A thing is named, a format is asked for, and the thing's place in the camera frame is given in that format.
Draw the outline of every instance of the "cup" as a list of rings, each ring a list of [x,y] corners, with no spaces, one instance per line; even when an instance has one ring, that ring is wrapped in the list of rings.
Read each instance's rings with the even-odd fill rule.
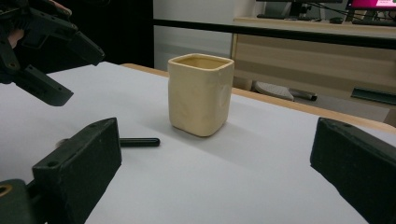
[[[171,124],[198,136],[215,133],[227,120],[233,60],[188,54],[168,62]]]

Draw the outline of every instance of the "black marker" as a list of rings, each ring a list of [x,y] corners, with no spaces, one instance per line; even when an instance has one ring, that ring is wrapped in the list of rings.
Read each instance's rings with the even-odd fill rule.
[[[159,138],[120,138],[121,147],[158,147]]]

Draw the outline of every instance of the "white wall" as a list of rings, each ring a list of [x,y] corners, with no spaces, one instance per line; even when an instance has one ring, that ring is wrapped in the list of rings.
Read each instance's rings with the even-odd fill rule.
[[[154,19],[231,23],[234,15],[251,10],[255,0],[154,0]],[[232,35],[217,32],[154,27],[155,68],[167,70],[167,61],[188,53],[230,58]]]

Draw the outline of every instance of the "white table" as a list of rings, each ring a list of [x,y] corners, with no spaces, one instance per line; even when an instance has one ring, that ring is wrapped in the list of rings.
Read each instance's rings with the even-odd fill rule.
[[[31,167],[88,124],[116,117],[120,137],[158,137],[123,149],[122,166],[87,223],[365,223],[309,156],[318,116],[232,96],[225,125],[201,138],[173,128],[167,78],[111,63],[51,77],[75,95],[46,105],[0,87],[0,180]],[[365,128],[396,146],[393,133]]]

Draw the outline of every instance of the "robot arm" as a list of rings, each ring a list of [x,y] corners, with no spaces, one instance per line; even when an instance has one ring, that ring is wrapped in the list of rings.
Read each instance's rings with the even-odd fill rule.
[[[66,87],[32,65],[22,69],[8,35],[13,29],[25,31],[21,44],[40,49],[48,36],[61,38],[67,47],[86,62],[99,64],[103,51],[71,23],[69,13],[49,0],[2,0],[0,2],[0,83],[14,82],[49,105],[64,105],[73,95]]]

